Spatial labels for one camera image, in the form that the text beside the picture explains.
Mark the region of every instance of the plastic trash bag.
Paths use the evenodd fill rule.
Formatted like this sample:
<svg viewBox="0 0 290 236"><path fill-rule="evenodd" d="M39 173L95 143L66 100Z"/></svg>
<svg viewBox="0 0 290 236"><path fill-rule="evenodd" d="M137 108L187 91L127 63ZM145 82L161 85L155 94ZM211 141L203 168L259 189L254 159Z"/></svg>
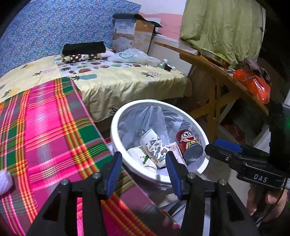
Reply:
<svg viewBox="0 0 290 236"><path fill-rule="evenodd" d="M234 79L240 81L255 97L263 104L270 100L270 86L263 78L260 78L255 72L245 72L242 69L236 70L233 73Z"/></svg>
<svg viewBox="0 0 290 236"><path fill-rule="evenodd" d="M126 63L138 63L145 65L149 57L145 52L138 49L127 49L124 52L116 53L108 58L108 61L126 62Z"/></svg>
<svg viewBox="0 0 290 236"><path fill-rule="evenodd" d="M165 145L176 141L176 134L181 129L190 130L201 143L198 132L179 114L157 106L140 106L123 114L118 124L119 137L126 150L139 146L140 137L136 131L147 132L153 129ZM206 157L205 151L201 157L187 166L189 172L196 171ZM158 174L168 176L167 169L159 169Z"/></svg>

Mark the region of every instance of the yellow pineapple bedsheet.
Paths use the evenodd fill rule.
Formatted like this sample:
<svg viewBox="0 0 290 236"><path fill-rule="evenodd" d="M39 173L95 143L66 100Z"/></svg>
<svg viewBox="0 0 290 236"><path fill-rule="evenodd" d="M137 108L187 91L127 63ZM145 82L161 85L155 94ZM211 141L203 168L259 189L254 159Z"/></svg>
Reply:
<svg viewBox="0 0 290 236"><path fill-rule="evenodd" d="M19 66L0 78L0 102L36 85L64 77L55 56ZM95 122L111 116L124 104L139 99L163 100L191 96L191 82L179 71L151 66L110 67L70 76Z"/></svg>

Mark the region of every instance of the wooden table leg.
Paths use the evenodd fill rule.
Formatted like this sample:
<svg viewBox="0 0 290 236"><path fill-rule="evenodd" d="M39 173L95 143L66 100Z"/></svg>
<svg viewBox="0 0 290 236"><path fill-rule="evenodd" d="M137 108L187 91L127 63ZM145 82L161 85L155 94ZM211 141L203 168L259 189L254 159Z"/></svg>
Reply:
<svg viewBox="0 0 290 236"><path fill-rule="evenodd" d="M227 94L222 95L219 99L216 99L215 102L217 102L217 103L218 103L218 106L221 108L221 107L223 107L223 106L225 106L225 105L227 105L227 104L229 104L229 103L234 102L234 101L237 100L238 98L239 98L239 95L238 95L237 93L231 91L231 92L229 92L229 93L227 93ZM189 113L189 115L190 115L192 118L196 119L196 118L198 118L198 117L201 117L201 116L203 116L203 115L208 114L209 111L210 111L210 104L207 103L207 104L205 104L204 106L202 106L202 107L200 107L200 108L197 108L197 109L191 111L191 112Z"/></svg>
<svg viewBox="0 0 290 236"><path fill-rule="evenodd" d="M218 79L215 80L216 84L216 99L218 100L220 98L220 90L221 90L221 84ZM213 134L213 142L217 140L218 138L218 126L220 123L220 105L219 103L215 103L215 119L214 119L214 134Z"/></svg>
<svg viewBox="0 0 290 236"><path fill-rule="evenodd" d="M207 116L207 138L213 143L214 135L214 117L215 117L215 79L211 79L209 83L209 113Z"/></svg>

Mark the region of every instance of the orange plastic bag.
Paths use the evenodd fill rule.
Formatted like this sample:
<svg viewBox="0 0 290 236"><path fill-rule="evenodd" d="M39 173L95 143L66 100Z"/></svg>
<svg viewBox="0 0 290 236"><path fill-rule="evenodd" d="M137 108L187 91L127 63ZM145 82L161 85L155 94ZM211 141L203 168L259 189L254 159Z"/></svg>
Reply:
<svg viewBox="0 0 290 236"><path fill-rule="evenodd" d="M264 79L255 75L254 72L245 72L242 69L236 70L233 73L233 77L240 81L261 103L266 104L269 102L271 88Z"/></svg>

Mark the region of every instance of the pineapple pattern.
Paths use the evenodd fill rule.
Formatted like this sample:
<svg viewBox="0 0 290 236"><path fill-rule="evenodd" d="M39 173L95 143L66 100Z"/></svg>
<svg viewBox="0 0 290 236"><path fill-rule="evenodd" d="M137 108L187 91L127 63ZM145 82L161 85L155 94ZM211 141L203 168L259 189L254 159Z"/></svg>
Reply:
<svg viewBox="0 0 290 236"><path fill-rule="evenodd" d="M118 111L118 109L117 109L117 108L114 108L114 107L113 107L111 110L112 110L112 111L110 112L111 116L115 115L116 112Z"/></svg>
<svg viewBox="0 0 290 236"><path fill-rule="evenodd" d="M23 67L21 67L20 69L24 69L24 68L29 68L32 67L34 64L29 63L29 64L25 64Z"/></svg>
<svg viewBox="0 0 290 236"><path fill-rule="evenodd" d="M35 73L33 76L38 76L38 75L46 74L46 73L49 73L49 72L52 72L52 71L55 71L55 69L43 70L43 71L40 71L38 73Z"/></svg>
<svg viewBox="0 0 290 236"><path fill-rule="evenodd" d="M141 75L146 75L146 77L151 76L153 78L160 76L159 73L153 71L148 71L147 73L142 72Z"/></svg>
<svg viewBox="0 0 290 236"><path fill-rule="evenodd" d="M74 77L71 77L72 80L80 80L80 79L84 79L84 80L88 80L88 79L96 79L97 75L96 74L91 74L91 75L77 75Z"/></svg>
<svg viewBox="0 0 290 236"><path fill-rule="evenodd" d="M11 97L11 96L17 94L19 90L20 90L20 88L14 88L12 90L9 89L7 92L4 93L4 95L1 98L4 98L6 96Z"/></svg>

